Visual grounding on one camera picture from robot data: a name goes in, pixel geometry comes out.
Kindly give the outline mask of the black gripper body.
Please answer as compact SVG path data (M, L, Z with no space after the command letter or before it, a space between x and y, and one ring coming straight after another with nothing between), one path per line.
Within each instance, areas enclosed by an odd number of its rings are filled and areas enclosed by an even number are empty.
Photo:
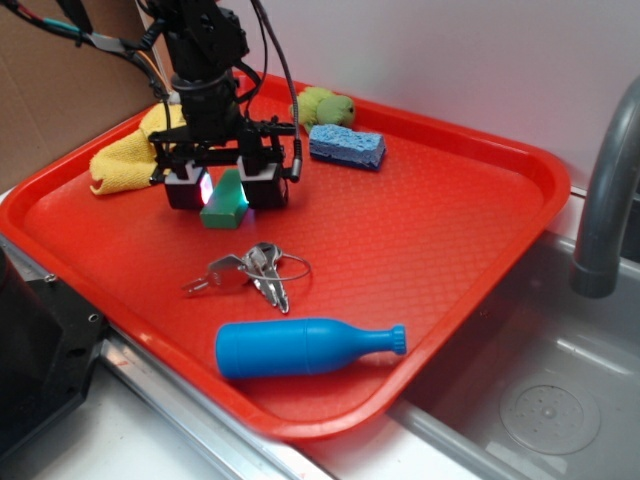
M253 97L252 91L237 96L239 80L222 74L209 81L188 81L178 75L171 79L181 100L186 124L149 135L156 150L152 184L166 183L174 173L189 178L187 167L231 166L243 161L245 176L258 178L267 167L284 165L282 136L296 135L296 126L274 116L253 120L240 111L240 104Z

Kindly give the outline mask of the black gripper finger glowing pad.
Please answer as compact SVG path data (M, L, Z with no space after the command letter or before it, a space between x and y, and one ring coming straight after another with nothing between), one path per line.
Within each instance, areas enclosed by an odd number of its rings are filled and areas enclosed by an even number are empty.
M287 206L289 191L279 163L268 163L250 175L249 163L240 156L236 162L244 196L251 209L281 209Z
M201 210L212 195L211 176L206 167L196 167L192 162L186 165L186 173L186 179L180 179L175 172L166 176L169 205L177 210Z

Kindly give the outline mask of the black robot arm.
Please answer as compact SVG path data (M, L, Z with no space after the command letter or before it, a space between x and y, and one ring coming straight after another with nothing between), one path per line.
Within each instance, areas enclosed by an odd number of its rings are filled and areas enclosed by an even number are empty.
M209 168L236 167L250 208L286 206L287 183L300 178L299 129L277 117L250 118L261 79L243 61L249 48L238 17L213 1L149 7L167 44L185 120L150 134L156 153L150 182L164 186L172 208L197 210L208 201Z

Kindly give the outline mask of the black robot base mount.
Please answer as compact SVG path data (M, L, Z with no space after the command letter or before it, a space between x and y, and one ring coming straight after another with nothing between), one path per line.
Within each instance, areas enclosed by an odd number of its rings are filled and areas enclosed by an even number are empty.
M1 254L1 458L86 399L108 324L62 280L26 280Z

